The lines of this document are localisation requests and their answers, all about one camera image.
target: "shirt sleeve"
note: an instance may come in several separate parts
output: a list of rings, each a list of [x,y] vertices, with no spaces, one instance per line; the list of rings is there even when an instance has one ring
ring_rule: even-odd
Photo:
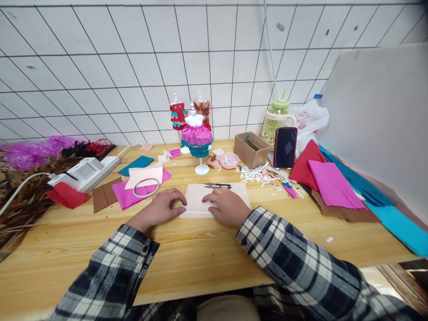
[[[421,318],[401,300],[379,294],[356,266],[336,259],[263,207],[250,213],[236,237],[252,259],[312,318]]]
[[[118,320],[131,310],[140,283],[159,248],[122,225],[91,257],[50,320]]]

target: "wooden table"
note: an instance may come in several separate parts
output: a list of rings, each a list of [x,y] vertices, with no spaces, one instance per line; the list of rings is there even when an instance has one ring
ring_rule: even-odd
[[[118,170],[138,156],[157,159],[164,149],[177,147],[178,144],[159,145],[150,152],[130,148],[104,182],[120,177]],[[215,141],[213,148],[232,152],[233,141]],[[116,148],[111,155],[122,149]],[[212,169],[207,175],[198,176],[195,173],[198,163],[190,155],[165,163],[173,176],[161,189],[176,187],[185,194],[189,183],[241,181],[235,170]],[[260,186],[256,182],[247,183],[252,208],[261,205],[286,218],[308,239],[340,259],[362,268],[417,258],[380,224],[348,223],[324,217],[307,194],[303,194],[305,199],[291,199],[285,190],[278,192],[271,185]],[[54,206],[40,219],[39,226],[28,232],[21,246],[0,264],[0,317],[5,320],[46,317],[87,266],[94,251],[149,202],[144,200],[125,211],[115,203],[96,214],[92,198],[74,210]],[[235,239],[236,232],[221,226],[214,218],[176,218],[157,227],[154,238],[161,246],[134,304],[272,283],[242,249]],[[329,237],[334,241],[327,243]]]

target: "plastic bag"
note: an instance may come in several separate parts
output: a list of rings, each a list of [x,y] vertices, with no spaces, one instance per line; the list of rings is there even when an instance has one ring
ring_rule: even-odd
[[[317,101],[313,99],[303,106],[290,108],[289,113],[294,115],[299,123],[296,146],[296,157],[299,158],[310,140],[318,143],[315,133],[329,123],[329,111],[318,106]]]
[[[73,137],[51,136],[48,140],[34,143],[30,141],[14,144],[1,145],[4,151],[4,160],[10,167],[28,171],[34,166],[43,165],[45,157],[56,157],[64,148],[74,146],[75,141],[80,141]]]

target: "mannequin stand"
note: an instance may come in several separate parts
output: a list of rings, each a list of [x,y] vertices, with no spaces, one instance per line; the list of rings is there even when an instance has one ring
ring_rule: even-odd
[[[195,172],[198,175],[205,175],[210,171],[208,165],[202,163],[202,158],[199,158],[199,165],[196,166]]]
[[[187,146],[184,146],[180,149],[182,154],[190,154],[190,149]]]

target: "cardboard box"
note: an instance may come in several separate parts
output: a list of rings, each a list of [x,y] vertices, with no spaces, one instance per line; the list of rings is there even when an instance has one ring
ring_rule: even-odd
[[[233,152],[249,169],[265,165],[270,150],[271,146],[253,132],[235,135]]]

